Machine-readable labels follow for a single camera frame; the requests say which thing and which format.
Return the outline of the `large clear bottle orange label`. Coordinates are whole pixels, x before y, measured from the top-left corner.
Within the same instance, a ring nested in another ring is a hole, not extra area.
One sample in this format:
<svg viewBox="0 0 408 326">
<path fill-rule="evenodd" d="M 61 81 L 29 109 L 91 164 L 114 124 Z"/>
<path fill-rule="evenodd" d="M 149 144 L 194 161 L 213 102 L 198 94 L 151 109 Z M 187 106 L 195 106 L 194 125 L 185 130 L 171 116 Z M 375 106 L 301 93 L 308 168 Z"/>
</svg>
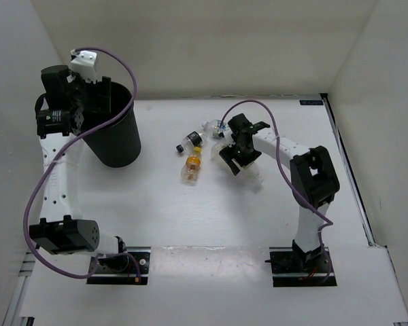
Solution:
<svg viewBox="0 0 408 326">
<path fill-rule="evenodd" d="M 222 176 L 218 177 L 218 179 L 243 190 L 258 193 L 262 189 L 263 182 L 258 165 L 253 162 L 246 167 L 240 167 L 238 163 L 235 163 L 240 171 L 237 175 L 234 175 L 228 164 L 219 155 L 219 152 L 225 147 L 227 147 L 226 141 L 220 140 L 211 148 L 211 161 L 222 173 Z"/>
</svg>

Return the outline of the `aluminium frame rail right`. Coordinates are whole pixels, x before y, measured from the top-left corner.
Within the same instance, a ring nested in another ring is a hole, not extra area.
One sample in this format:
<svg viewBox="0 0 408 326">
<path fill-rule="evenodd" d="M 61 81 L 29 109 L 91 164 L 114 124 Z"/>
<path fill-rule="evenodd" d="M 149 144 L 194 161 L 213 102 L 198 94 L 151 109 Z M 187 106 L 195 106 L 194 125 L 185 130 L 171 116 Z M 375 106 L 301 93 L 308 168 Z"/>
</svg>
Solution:
<svg viewBox="0 0 408 326">
<path fill-rule="evenodd" d="M 393 270 L 394 276 L 395 276 L 395 278 L 397 278 L 396 270 L 395 270 L 394 264 L 392 262 L 392 258 L 390 256 L 388 246 L 387 245 L 385 245 L 385 246 L 379 245 L 377 243 L 376 239 L 375 239 L 374 234 L 373 234 L 373 229 L 372 229 L 371 223 L 369 221 L 369 216 L 368 216 L 368 213 L 367 213 L 367 210 L 366 210 L 366 206 L 364 205 L 364 201 L 363 201 L 362 195 L 360 193 L 360 188 L 358 186 L 356 176 L 354 174 L 354 170 L 353 170 L 351 162 L 350 162 L 350 158 L 349 158 L 349 156 L 347 154 L 347 150 L 345 148 L 345 144 L 344 144 L 343 138 L 341 136 L 340 129 L 339 129 L 338 125 L 337 125 L 335 114 L 333 112 L 333 108 L 332 108 L 331 103 L 330 103 L 329 95 L 328 95 L 328 93 L 323 92 L 323 93 L 320 93 L 320 97 L 321 97 L 321 100 L 322 100 L 322 102 L 323 102 L 323 104 L 324 104 L 324 106 L 326 108 L 326 112 L 327 112 L 328 118 L 330 120 L 330 125 L 331 125 L 331 127 L 333 129 L 333 134 L 335 136 L 335 141 L 337 143 L 337 147 L 339 148 L 339 153 L 340 153 L 341 159 L 342 159 L 344 167 L 345 167 L 345 172 L 346 172 L 348 181 L 350 182 L 350 187 L 351 187 L 352 193 L 353 193 L 353 195 L 355 197 L 355 200 L 357 202 L 357 206 L 358 206 L 358 210 L 360 212 L 360 218 L 361 218 L 361 221 L 362 221 L 364 234 L 365 234 L 365 236 L 367 238 L 368 245 L 370 247 L 372 247 L 372 248 L 375 247 L 375 248 L 380 248 L 380 249 L 385 249 L 386 250 L 387 255 L 388 255 L 388 260 L 390 261 L 390 265 L 391 265 L 391 268 Z"/>
</svg>

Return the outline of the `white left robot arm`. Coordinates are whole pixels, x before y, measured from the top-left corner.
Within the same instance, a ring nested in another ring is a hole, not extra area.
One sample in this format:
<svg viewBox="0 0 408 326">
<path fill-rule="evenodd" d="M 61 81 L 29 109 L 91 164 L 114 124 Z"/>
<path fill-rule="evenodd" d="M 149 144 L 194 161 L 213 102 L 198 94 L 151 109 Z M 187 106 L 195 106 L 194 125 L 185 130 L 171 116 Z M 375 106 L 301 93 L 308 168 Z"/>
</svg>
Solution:
<svg viewBox="0 0 408 326">
<path fill-rule="evenodd" d="M 75 65 L 42 69 L 41 81 L 45 92 L 35 104 L 35 118 L 44 175 L 35 189 L 44 191 L 44 201 L 39 223 L 27 223 L 24 235 L 51 255 L 101 255 L 114 272 L 121 272 L 129 264 L 125 243 L 83 218 L 76 171 L 83 144 L 114 168 L 139 155 L 132 94 L 110 78 L 97 80 L 93 70 Z"/>
</svg>

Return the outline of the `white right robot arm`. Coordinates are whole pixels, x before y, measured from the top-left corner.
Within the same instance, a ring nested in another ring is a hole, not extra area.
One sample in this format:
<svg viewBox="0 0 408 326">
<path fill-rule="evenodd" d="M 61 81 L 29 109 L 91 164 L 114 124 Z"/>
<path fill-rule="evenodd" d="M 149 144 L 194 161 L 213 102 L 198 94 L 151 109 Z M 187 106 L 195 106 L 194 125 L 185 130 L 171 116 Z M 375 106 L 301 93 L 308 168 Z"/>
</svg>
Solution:
<svg viewBox="0 0 408 326">
<path fill-rule="evenodd" d="M 292 265 L 306 272 L 316 264 L 323 249 L 319 231 L 328 222 L 325 218 L 330 203 L 340 190 L 340 183 L 328 150 L 323 146 L 306 147 L 276 134 L 265 122 L 251 123 L 244 114 L 228 121 L 228 130 L 212 149 L 237 176 L 254 178 L 258 172 L 255 161 L 265 154 L 277 161 L 279 169 L 289 170 L 288 180 L 299 204 L 299 222 L 292 241 Z"/>
</svg>

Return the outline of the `aluminium frame rail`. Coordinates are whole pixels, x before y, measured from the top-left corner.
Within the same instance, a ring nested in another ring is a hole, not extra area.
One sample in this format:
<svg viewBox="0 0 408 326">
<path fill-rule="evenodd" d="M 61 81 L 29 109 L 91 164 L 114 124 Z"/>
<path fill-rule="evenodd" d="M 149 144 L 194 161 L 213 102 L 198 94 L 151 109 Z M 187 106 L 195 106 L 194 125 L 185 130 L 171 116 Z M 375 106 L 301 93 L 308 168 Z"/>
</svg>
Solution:
<svg viewBox="0 0 408 326">
<path fill-rule="evenodd" d="M 39 140 L 44 170 L 47 170 L 51 164 L 54 165 L 46 180 L 39 187 L 43 191 L 41 216 L 48 221 L 62 221 L 66 217 L 73 219 L 82 217 L 78 204 L 76 172 L 83 143 L 78 141 L 66 153 L 55 158 L 60 149 L 74 139 L 75 136 L 72 134 L 63 136 L 57 133 L 48 134 L 44 139 Z M 33 254 L 25 253 L 17 273 L 17 283 L 3 321 L 4 325 L 33 324 L 33 317 L 21 317 L 19 314 L 34 265 Z"/>
<path fill-rule="evenodd" d="M 335 136 L 335 141 L 337 143 L 337 147 L 339 148 L 339 153 L 340 153 L 341 159 L 342 159 L 344 167 L 345 167 L 345 172 L 346 172 L 348 181 L 350 182 L 350 187 L 351 187 L 352 193 L 353 193 L 353 195 L 355 197 L 355 200 L 357 202 L 357 206 L 358 206 L 358 210 L 360 212 L 360 218 L 361 218 L 361 221 L 362 221 L 364 234 L 365 234 L 365 236 L 367 238 L 368 245 L 370 247 L 372 247 L 372 248 L 375 247 L 375 248 L 380 248 L 380 249 L 385 249 L 386 250 L 387 255 L 388 255 L 388 260 L 390 261 L 390 265 L 391 265 L 391 268 L 393 270 L 394 276 L 395 276 L 395 278 L 397 278 L 396 270 L 395 270 L 394 264 L 392 262 L 392 258 L 390 256 L 388 246 L 387 245 L 385 245 L 385 246 L 379 245 L 377 243 L 376 239 L 375 239 L 374 234 L 373 234 L 373 229 L 372 229 L 371 223 L 369 221 L 369 216 L 368 216 L 368 213 L 367 213 L 367 210 L 366 210 L 366 206 L 364 205 L 364 201 L 363 201 L 362 195 L 360 193 L 360 188 L 358 186 L 356 176 L 354 174 L 354 170 L 353 170 L 351 162 L 350 162 L 350 158 L 349 158 L 349 156 L 347 154 L 347 150 L 345 148 L 345 144 L 344 144 L 343 138 L 341 136 L 340 129 L 339 129 L 338 125 L 337 125 L 335 114 L 333 112 L 333 108 L 332 108 L 331 103 L 330 103 L 329 95 L 328 95 L 328 93 L 323 92 L 323 93 L 320 93 L 320 97 L 321 97 L 321 100 L 322 100 L 322 102 L 323 102 L 323 104 L 324 104 L 324 106 L 326 108 L 326 112 L 327 112 L 328 118 L 330 120 L 330 125 L 331 125 L 331 127 L 333 129 L 333 134 Z"/>
</svg>

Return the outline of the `black plastic bin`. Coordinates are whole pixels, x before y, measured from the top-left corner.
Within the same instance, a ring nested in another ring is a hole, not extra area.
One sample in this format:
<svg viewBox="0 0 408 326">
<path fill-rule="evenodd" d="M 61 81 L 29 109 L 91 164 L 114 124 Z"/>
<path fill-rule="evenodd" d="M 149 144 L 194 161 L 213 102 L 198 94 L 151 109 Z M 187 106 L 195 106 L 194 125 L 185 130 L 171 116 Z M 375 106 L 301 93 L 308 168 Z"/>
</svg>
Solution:
<svg viewBox="0 0 408 326">
<path fill-rule="evenodd" d="M 83 113 L 81 127 L 86 132 L 120 113 L 129 103 L 132 93 L 122 84 L 111 83 L 111 112 Z M 121 168 L 134 162 L 141 152 L 141 141 L 135 113 L 130 107 L 121 118 L 114 123 L 84 137 L 85 143 L 104 165 Z"/>
</svg>

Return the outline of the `aluminium frame rail left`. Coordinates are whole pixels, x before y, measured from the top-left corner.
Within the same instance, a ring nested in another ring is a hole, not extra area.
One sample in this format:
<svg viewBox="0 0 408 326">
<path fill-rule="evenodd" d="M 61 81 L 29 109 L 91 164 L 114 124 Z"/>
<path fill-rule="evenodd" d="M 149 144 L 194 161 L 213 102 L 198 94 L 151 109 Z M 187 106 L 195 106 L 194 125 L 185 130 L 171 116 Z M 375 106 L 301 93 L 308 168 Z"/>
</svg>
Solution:
<svg viewBox="0 0 408 326">
<path fill-rule="evenodd" d="M 75 136 L 72 134 L 63 136 L 57 133 L 48 134 L 44 139 L 39 140 L 44 170 L 47 170 L 51 164 L 54 165 L 46 180 L 39 187 L 43 191 L 41 216 L 48 221 L 62 221 L 66 217 L 73 219 L 82 217 L 78 204 L 76 172 L 83 143 L 78 141 L 66 153 L 55 158 L 60 149 L 74 139 Z M 17 283 L 3 321 L 4 325 L 33 324 L 33 317 L 21 317 L 19 314 L 34 265 L 33 254 L 25 253 L 17 273 Z"/>
</svg>

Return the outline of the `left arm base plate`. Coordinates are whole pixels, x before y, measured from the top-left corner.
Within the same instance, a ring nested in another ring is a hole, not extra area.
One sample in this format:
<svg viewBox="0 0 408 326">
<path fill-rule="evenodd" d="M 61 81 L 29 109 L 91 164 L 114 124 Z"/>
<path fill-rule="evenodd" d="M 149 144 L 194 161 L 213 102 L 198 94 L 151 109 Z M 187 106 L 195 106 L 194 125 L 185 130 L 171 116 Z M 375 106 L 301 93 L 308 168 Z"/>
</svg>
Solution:
<svg viewBox="0 0 408 326">
<path fill-rule="evenodd" d="M 129 257 L 100 259 L 95 273 L 86 280 L 87 285 L 147 285 L 149 279 L 151 248 L 128 247 L 127 251 L 134 257 L 139 267 Z"/>
</svg>

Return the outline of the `clear bottle blue label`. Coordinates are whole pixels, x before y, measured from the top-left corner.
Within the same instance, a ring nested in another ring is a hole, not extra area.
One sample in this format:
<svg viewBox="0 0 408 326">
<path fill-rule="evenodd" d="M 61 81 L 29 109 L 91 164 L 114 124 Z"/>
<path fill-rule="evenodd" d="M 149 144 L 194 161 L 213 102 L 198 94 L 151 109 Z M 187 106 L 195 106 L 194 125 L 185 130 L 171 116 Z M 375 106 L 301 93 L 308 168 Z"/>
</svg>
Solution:
<svg viewBox="0 0 408 326">
<path fill-rule="evenodd" d="M 226 122 L 221 120 L 211 120 L 201 124 L 203 132 L 212 139 L 221 139 L 228 126 Z"/>
</svg>

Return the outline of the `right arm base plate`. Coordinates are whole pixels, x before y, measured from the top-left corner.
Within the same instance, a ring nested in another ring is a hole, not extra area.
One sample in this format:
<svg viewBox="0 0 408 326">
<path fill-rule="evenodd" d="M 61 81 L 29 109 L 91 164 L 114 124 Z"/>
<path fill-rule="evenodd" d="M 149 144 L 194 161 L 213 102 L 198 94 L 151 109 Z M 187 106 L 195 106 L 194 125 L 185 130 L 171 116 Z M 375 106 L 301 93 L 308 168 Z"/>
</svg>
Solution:
<svg viewBox="0 0 408 326">
<path fill-rule="evenodd" d="M 329 252 L 302 263 L 288 247 L 270 247 L 269 258 L 274 288 L 336 287 L 337 279 Z"/>
</svg>

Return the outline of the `clear bottle yellow cap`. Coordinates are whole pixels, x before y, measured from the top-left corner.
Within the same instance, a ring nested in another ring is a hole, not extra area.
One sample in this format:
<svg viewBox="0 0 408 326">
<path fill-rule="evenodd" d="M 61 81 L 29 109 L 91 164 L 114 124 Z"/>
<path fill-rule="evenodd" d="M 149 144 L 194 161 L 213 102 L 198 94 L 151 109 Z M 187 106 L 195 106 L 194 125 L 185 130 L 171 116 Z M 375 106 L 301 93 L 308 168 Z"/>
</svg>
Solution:
<svg viewBox="0 0 408 326">
<path fill-rule="evenodd" d="M 200 147 L 193 147 L 188 154 L 185 164 L 181 170 L 180 177 L 183 183 L 195 185 L 201 169 L 201 152 Z"/>
</svg>

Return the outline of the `clear bottle black label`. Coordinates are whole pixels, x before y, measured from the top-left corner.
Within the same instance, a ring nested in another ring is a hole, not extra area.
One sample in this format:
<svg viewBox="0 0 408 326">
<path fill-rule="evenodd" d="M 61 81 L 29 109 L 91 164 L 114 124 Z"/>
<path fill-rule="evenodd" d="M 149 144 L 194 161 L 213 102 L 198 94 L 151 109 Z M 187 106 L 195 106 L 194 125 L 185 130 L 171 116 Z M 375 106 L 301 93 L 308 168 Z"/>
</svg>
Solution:
<svg viewBox="0 0 408 326">
<path fill-rule="evenodd" d="M 203 148 L 207 142 L 204 132 L 193 131 L 185 136 L 175 148 L 180 155 L 192 153 L 195 147 Z"/>
</svg>

